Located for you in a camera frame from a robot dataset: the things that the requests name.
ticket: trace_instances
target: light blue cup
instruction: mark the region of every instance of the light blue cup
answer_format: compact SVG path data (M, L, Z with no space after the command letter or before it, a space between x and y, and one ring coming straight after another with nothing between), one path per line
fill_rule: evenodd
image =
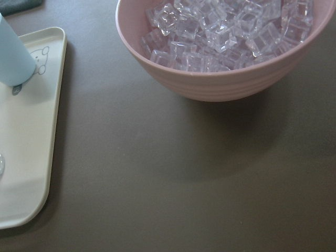
M34 73L35 60L0 13L0 82L16 86Z

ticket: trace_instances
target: tray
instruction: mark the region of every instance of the tray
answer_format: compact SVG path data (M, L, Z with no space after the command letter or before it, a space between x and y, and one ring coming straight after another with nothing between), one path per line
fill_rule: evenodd
M67 43L58 27L20 39L37 67L22 85L0 83L0 229L30 221L47 199Z

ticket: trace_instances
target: pink bowl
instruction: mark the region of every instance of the pink bowl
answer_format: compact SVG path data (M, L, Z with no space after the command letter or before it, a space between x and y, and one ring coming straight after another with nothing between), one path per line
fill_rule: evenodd
M119 0L115 14L121 40L140 65L159 83L190 99L229 101L258 93L288 74L305 56L330 21L336 0L314 0L314 25L304 43L267 62L227 72L187 72L166 68L148 60L140 38L151 30L145 9L161 0Z

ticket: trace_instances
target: dark green cloth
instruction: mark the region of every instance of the dark green cloth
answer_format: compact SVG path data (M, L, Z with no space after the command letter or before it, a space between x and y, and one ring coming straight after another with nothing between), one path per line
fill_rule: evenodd
M0 13L7 16L41 5L42 0L0 0Z

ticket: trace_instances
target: table surface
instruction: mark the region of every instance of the table surface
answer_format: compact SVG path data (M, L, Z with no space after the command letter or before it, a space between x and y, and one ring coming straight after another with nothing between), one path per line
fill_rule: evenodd
M188 100L116 29L117 0L45 0L18 35L68 37L50 192L0 251L336 251L336 17L254 96Z

